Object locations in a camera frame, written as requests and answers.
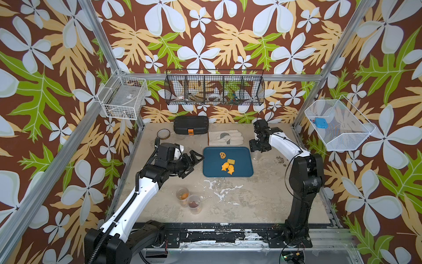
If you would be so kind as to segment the clear jar brown cookies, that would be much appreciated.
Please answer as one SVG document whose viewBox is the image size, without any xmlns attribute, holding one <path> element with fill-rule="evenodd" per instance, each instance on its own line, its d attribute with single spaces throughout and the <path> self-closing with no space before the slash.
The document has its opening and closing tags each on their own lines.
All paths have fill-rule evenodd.
<svg viewBox="0 0 422 264">
<path fill-rule="evenodd" d="M 198 195 L 190 195 L 187 198 L 187 207 L 192 214 L 199 214 L 202 210 L 202 201 Z"/>
</svg>

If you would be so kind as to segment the clear jar with cookies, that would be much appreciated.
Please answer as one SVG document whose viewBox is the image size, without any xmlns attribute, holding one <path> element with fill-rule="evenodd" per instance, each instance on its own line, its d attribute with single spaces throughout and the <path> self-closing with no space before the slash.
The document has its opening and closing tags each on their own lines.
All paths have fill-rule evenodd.
<svg viewBox="0 0 422 264">
<path fill-rule="evenodd" d="M 263 153 L 260 151 L 252 152 L 251 157 L 254 161 L 259 161 L 263 157 Z"/>
</svg>

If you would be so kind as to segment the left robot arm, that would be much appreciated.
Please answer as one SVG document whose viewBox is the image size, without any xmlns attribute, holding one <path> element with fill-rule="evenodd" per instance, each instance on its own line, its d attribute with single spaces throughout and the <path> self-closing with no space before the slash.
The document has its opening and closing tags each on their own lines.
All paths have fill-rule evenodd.
<svg viewBox="0 0 422 264">
<path fill-rule="evenodd" d="M 164 225 L 148 221 L 137 231 L 133 227 L 150 200 L 170 177 L 184 179 L 204 156 L 183 146 L 155 142 L 155 149 L 143 168 L 135 174 L 135 187 L 120 208 L 100 228 L 84 238 L 85 263 L 129 264 L 144 248 L 165 242 Z"/>
</svg>

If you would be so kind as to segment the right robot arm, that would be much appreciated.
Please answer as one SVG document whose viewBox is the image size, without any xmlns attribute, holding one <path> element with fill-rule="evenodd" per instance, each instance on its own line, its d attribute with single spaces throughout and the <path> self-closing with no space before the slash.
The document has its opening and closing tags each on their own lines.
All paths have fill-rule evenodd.
<svg viewBox="0 0 422 264">
<path fill-rule="evenodd" d="M 249 141 L 252 153 L 276 149 L 289 161 L 290 175 L 285 177 L 285 185 L 293 200 L 281 239 L 289 246 L 311 248 L 308 221 L 312 203 L 325 183 L 323 158 L 301 148 L 281 129 L 271 128 L 263 119 L 255 121 L 253 127 L 255 138 Z"/>
</svg>

